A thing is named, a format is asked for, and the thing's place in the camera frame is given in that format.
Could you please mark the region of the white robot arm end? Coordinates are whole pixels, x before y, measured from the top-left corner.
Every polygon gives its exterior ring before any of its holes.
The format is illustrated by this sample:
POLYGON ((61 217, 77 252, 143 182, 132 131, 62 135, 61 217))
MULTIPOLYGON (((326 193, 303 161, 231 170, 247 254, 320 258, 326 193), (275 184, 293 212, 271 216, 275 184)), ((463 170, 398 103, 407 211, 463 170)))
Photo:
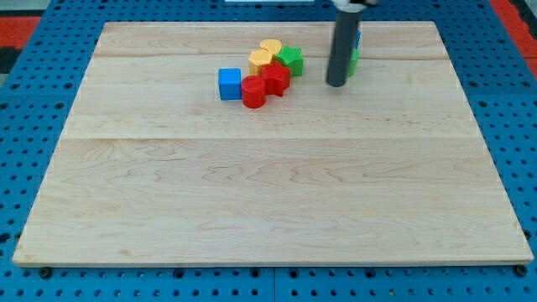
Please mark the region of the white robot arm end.
POLYGON ((360 13, 366 8, 377 6, 381 0, 331 0, 341 12, 360 13))

